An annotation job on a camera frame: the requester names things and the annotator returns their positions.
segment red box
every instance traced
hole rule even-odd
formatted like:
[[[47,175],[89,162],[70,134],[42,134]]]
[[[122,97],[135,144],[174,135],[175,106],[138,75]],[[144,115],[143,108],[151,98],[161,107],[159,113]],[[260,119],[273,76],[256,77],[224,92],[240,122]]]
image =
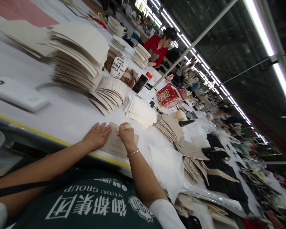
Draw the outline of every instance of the red box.
[[[172,108],[184,101],[179,89],[173,84],[167,84],[157,92],[158,103],[161,107]]]

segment black phone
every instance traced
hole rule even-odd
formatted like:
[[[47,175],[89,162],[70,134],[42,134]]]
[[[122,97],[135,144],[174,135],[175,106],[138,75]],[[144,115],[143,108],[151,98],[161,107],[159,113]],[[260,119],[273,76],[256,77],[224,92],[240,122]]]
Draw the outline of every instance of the black phone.
[[[148,81],[148,77],[145,75],[141,75],[136,84],[133,87],[133,91],[135,93],[139,93],[141,89],[144,87],[145,83]]]

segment cable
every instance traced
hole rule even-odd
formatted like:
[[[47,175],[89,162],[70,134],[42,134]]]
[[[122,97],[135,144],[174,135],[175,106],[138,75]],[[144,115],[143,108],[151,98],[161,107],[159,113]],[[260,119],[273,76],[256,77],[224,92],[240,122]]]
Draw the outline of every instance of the cable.
[[[255,67],[255,66],[257,66],[257,65],[261,64],[262,62],[259,62],[259,63],[258,63],[258,64],[256,64],[256,65],[253,65],[252,67],[248,68],[247,70],[243,71],[242,73],[239,73],[237,76],[239,76],[239,75],[241,75],[241,74],[245,73],[246,71],[248,71],[248,70],[252,69],[253,67]],[[226,82],[221,83],[221,85],[222,85],[222,84],[227,83],[228,81],[230,81],[230,80],[234,79],[234,78],[235,78],[235,77],[237,77],[237,76],[234,76],[234,77],[232,77],[231,79],[228,79]]]

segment hand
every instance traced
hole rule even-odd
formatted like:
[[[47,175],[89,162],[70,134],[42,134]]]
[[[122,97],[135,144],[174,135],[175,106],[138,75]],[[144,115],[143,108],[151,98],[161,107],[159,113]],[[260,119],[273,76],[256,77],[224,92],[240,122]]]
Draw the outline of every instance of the hand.
[[[156,65],[156,63],[154,63],[154,62],[148,62],[148,64],[147,64],[148,66],[150,66],[150,67],[153,67],[153,66],[155,66]]]
[[[118,134],[118,136],[121,138],[121,141],[124,143],[125,146],[135,144],[133,128],[124,129],[124,125],[127,125],[127,124],[128,123],[125,122],[119,126],[119,134]]]
[[[104,127],[106,125],[105,122],[99,127],[98,125],[99,123],[96,123],[82,140],[82,143],[88,147],[90,151],[97,150],[105,145],[112,131],[111,125]]]
[[[226,125],[226,124],[223,124],[223,125],[221,126],[221,128],[227,128],[227,129],[230,129],[230,127],[229,127],[228,125]]]

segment paper tag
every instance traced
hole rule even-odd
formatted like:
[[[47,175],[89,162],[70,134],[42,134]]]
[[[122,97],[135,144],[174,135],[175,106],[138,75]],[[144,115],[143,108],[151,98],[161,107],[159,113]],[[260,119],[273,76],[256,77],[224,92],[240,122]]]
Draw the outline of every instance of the paper tag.
[[[127,65],[128,65],[127,62],[125,62],[121,57],[116,57],[113,61],[110,70],[110,75],[116,77],[117,79],[120,79],[124,74]]]

